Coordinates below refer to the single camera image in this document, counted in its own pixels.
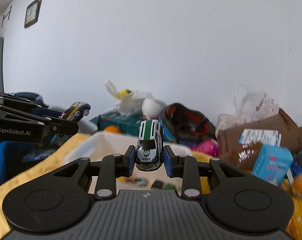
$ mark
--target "white toy car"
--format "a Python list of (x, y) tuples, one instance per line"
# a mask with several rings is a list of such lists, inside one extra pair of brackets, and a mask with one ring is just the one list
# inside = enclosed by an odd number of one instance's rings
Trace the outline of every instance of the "white toy car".
[(140, 125), (135, 163), (140, 171), (155, 171), (163, 163), (163, 128), (158, 120)]

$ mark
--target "cardboard box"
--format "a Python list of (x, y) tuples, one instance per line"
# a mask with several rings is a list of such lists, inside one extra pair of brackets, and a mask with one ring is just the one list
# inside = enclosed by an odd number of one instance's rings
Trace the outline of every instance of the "cardboard box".
[(281, 147), (287, 148), (292, 154), (302, 150), (302, 127), (296, 123), (280, 108), (277, 115), (245, 123), (227, 130), (221, 130), (217, 138), (219, 144), (219, 157), (235, 166), (251, 170), (260, 152), (260, 142), (242, 145), (238, 143), (244, 129), (278, 130), (282, 135)]
[(108, 112), (93, 118), (90, 122), (96, 124), (99, 131), (103, 131), (110, 125), (115, 125), (119, 127), (124, 134), (138, 136), (140, 124), (144, 120), (146, 119), (144, 119), (142, 115), (125, 117), (117, 112)]
[(252, 174), (278, 186), (290, 169), (292, 162), (292, 154), (288, 149), (263, 144), (253, 166)]

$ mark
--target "orange ball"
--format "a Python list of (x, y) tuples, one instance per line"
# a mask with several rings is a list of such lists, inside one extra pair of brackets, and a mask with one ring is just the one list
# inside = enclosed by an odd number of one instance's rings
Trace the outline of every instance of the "orange ball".
[(115, 125), (110, 125), (106, 127), (103, 132), (122, 133), (120, 128)]
[(294, 179), (292, 188), (295, 194), (302, 195), (302, 174)]

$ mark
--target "gray plastic surface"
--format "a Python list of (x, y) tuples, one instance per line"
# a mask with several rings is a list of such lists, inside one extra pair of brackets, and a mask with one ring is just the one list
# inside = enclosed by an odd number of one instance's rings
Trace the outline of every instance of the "gray plastic surface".
[(212, 222), (199, 203), (182, 200), (174, 190), (121, 190), (112, 200), (97, 201), (74, 227), (47, 236), (11, 231), (5, 240), (280, 240), (282, 231), (268, 236), (244, 236)]

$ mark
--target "green stripe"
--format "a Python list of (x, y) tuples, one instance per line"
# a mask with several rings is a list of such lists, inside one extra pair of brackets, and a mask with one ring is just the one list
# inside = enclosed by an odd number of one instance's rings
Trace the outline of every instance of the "green stripe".
[(143, 138), (143, 140), (150, 140), (151, 126), (152, 126), (152, 120), (147, 120), (146, 121), (146, 127), (144, 128), (144, 138)]

